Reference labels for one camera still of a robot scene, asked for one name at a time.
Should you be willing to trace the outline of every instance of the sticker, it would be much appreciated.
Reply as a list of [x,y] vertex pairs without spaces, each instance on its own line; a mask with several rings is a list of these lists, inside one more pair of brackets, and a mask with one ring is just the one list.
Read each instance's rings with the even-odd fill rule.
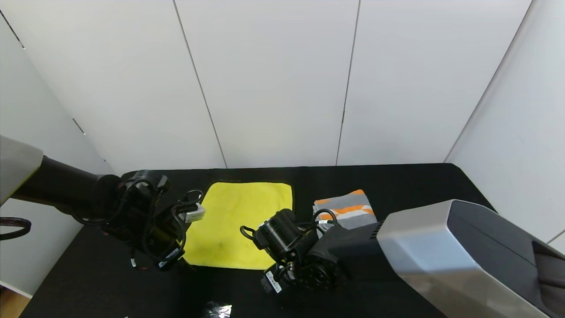
[[[174,249],[174,250],[173,250],[172,252],[170,252],[170,253],[169,253],[169,255],[167,255],[167,257],[165,257],[165,258],[167,259],[167,258],[169,258],[169,257],[173,256],[173,255],[174,255],[174,254],[175,254],[175,253],[176,253],[176,252],[177,252],[178,250],[179,250],[179,248],[178,248],[178,247],[177,247],[177,248],[175,248],[175,249]],[[168,261],[162,261],[162,262],[159,262],[159,264],[158,264],[158,265],[159,265],[159,268],[161,268],[161,267],[165,266],[165,264],[166,264],[166,263],[168,263]]]
[[275,278],[273,277],[273,273],[271,273],[271,271],[268,271],[268,272],[265,274],[265,276],[267,276],[267,279],[269,280],[269,283],[271,283],[271,286],[273,286],[273,288],[275,289],[275,291],[277,292],[277,294],[280,293],[281,290],[283,290],[282,287],[281,287],[281,285],[279,285],[279,283],[277,283],[277,282],[275,281]]

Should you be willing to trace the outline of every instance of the black cloth surface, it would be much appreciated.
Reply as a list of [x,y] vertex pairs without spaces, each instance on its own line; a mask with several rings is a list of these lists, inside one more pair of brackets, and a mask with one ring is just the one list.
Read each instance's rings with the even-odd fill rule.
[[[365,191],[379,220],[396,211],[449,199],[492,209],[465,174],[451,164],[160,172],[171,179],[173,189],[158,208],[188,190],[205,192],[214,182],[234,181],[290,184],[301,221],[310,218],[314,200],[357,189]],[[203,305],[211,300],[233,305],[232,317],[236,318],[443,317],[403,282],[358,283],[323,293],[272,297],[264,293],[261,276],[255,270],[205,267],[196,267],[194,273],[136,271],[126,246],[98,228],[83,227],[21,317],[200,317]]]

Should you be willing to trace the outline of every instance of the yellow towel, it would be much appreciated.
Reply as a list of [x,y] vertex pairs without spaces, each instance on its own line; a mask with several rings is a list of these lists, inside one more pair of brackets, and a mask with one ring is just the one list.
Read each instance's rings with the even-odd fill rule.
[[283,183],[214,183],[202,206],[204,219],[186,232],[184,258],[189,264],[267,269],[274,261],[240,233],[256,229],[282,209],[292,209],[292,189]]

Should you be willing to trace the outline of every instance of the orange and gray striped cloth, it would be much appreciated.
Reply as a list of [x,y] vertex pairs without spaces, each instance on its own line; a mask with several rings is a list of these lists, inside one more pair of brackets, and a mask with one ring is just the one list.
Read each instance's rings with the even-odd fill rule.
[[[330,197],[329,199],[316,200],[313,209],[313,213],[320,209],[332,210],[340,225],[348,230],[377,222],[369,199],[363,190],[355,190],[349,194]],[[328,213],[321,213],[316,217],[316,221],[331,219],[332,216]],[[332,226],[332,224],[320,224],[320,227],[324,230],[328,230]]]

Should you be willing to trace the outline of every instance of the white wall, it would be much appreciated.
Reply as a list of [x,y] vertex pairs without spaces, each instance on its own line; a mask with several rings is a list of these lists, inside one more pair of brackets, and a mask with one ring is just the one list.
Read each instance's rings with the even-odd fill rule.
[[228,167],[334,165],[357,0],[177,0]]
[[1,0],[0,8],[117,173],[225,167],[172,1]]
[[448,162],[544,241],[565,229],[565,1],[535,0]]
[[339,165],[442,162],[531,0],[362,0]]
[[123,173],[441,162],[529,1],[177,0],[179,15],[173,0],[0,8]]
[[[2,18],[0,134],[77,168],[113,173],[55,98]],[[0,283],[33,295],[81,225],[55,208],[13,199],[5,202],[0,215],[32,222],[29,234],[0,242]],[[3,233],[9,231],[13,228],[2,228]]]

